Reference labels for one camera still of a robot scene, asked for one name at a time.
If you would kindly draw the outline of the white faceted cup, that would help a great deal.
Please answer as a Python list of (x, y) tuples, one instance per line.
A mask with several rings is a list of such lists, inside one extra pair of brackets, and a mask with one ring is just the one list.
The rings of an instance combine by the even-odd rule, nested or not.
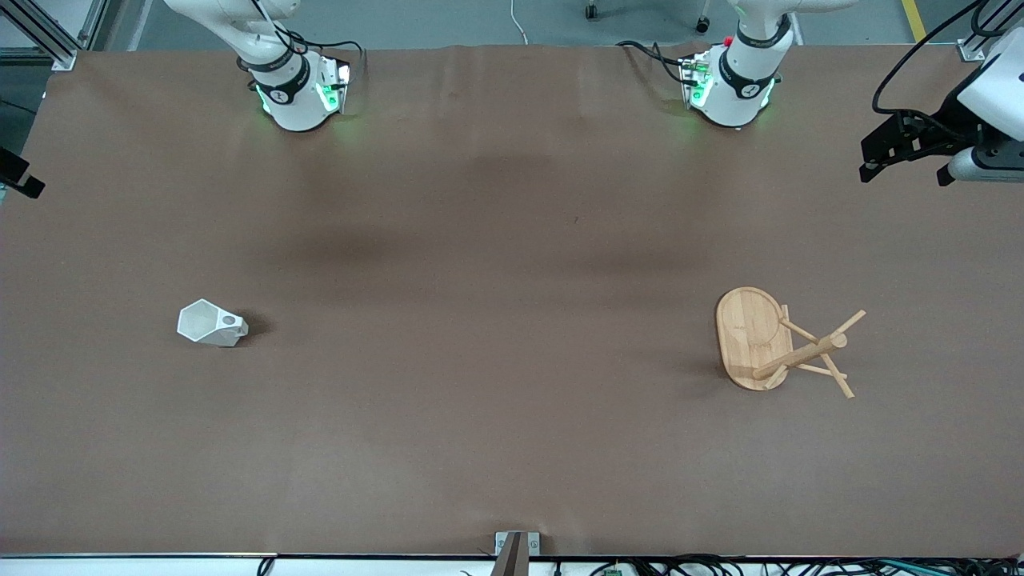
[(249, 334), (249, 325), (233, 311), (199, 299), (179, 311), (176, 331), (194, 343), (234, 347)]

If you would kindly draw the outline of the aluminium frame post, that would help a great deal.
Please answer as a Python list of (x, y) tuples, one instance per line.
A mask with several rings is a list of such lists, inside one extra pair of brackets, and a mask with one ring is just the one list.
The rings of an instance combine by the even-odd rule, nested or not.
[(962, 61), (984, 61), (1002, 35), (1024, 26), (1024, 0), (977, 0), (970, 32), (957, 40)]
[(0, 0), (0, 63), (72, 70), (98, 44), (110, 0)]

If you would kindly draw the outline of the brown table cover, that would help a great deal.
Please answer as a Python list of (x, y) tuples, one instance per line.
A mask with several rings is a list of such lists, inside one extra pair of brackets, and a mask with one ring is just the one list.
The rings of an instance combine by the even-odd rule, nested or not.
[[(904, 51), (794, 48), (740, 131), (624, 49), (378, 51), (308, 134), (225, 51), (81, 55), (0, 205), (0, 553), (1023, 553), (1024, 186), (860, 182)], [(742, 286), (865, 310), (855, 397), (732, 383)]]

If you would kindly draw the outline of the wooden cup rack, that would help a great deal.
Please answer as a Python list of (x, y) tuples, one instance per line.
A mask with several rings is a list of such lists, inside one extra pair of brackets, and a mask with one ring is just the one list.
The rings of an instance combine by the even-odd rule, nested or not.
[(833, 354), (848, 344), (847, 331), (866, 316), (856, 311), (823, 337), (791, 321), (790, 307), (764, 290), (742, 286), (725, 293), (714, 310), (720, 359), (728, 379), (745, 390), (778, 389), (794, 370), (829, 376), (845, 398), (854, 398)]

